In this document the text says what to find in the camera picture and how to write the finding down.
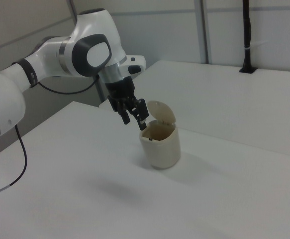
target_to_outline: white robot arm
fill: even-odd
[[[143,130],[148,116],[145,101],[136,99],[132,76],[144,71],[143,56],[126,56],[113,19],[103,8],[78,15],[69,37],[45,38],[24,59],[0,71],[0,135],[24,116],[22,92],[51,76],[92,77],[99,74],[109,91],[109,101],[125,124],[127,111]]]

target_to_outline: black mount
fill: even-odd
[[[249,0],[243,0],[243,27],[244,27],[244,62],[240,70],[242,73],[252,74],[257,69],[251,65],[251,22]]]
[[[115,83],[107,83],[109,91],[108,100],[115,112],[122,117],[124,124],[130,122],[127,111],[135,117],[140,130],[147,126],[145,119],[149,116],[144,99],[136,99],[134,96],[135,86],[130,76]]]

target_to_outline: white wall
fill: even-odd
[[[0,0],[0,70],[25,57],[44,37],[67,36],[74,28],[67,4],[63,0]],[[58,91],[77,91],[92,79],[49,78],[42,81]],[[73,96],[57,95],[39,85],[24,92],[26,113],[18,124],[21,135],[45,121],[72,101],[98,106],[96,89]],[[0,151],[17,140],[14,130],[0,137]]]
[[[242,66],[242,0],[205,0],[211,64]],[[250,0],[252,65],[290,71],[290,1]]]
[[[74,0],[77,12],[103,7],[127,54],[158,60],[205,62],[200,5],[196,0]]]

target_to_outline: black cable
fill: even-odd
[[[24,147],[24,144],[23,144],[23,141],[22,141],[22,138],[21,138],[21,135],[20,135],[20,132],[19,132],[19,129],[17,127],[17,125],[15,126],[15,131],[16,131],[16,134],[20,140],[20,143],[21,143],[21,146],[22,146],[22,149],[23,149],[23,153],[24,153],[24,168],[23,168],[23,171],[22,173],[20,174],[20,176],[18,176],[17,179],[15,179],[12,183],[10,183],[9,185],[5,186],[4,188],[1,188],[0,189],[0,192],[2,192],[3,190],[11,187],[13,184],[15,184],[17,181],[20,180],[20,178],[24,175],[25,173],[25,170],[26,170],[26,167],[27,167],[27,155],[26,155],[26,150],[25,150],[25,147]]]
[[[51,92],[53,92],[53,93],[56,93],[56,94],[61,94],[61,95],[74,95],[74,94],[79,94],[79,93],[82,93],[82,92],[84,92],[84,91],[87,91],[89,88],[91,88],[91,87],[96,83],[96,81],[97,81],[98,79],[99,79],[99,77],[97,77],[96,80],[94,80],[93,83],[92,83],[90,86],[88,86],[87,88],[85,88],[85,89],[83,89],[83,90],[81,90],[81,91],[76,91],[76,92],[59,92],[59,91],[54,91],[54,90],[52,90],[52,89],[50,89],[50,88],[44,86],[41,82],[38,82],[38,84],[39,84],[40,86],[42,86],[44,89],[46,89],[46,90],[48,90],[48,91],[51,91]]]

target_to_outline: white desk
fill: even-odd
[[[290,72],[239,70],[159,61],[134,80],[135,96],[168,104],[181,128],[290,155]]]
[[[23,137],[24,177],[0,193],[0,239],[290,239],[290,156],[180,129],[152,169],[138,125],[71,103]],[[0,153],[0,187],[23,168]]]

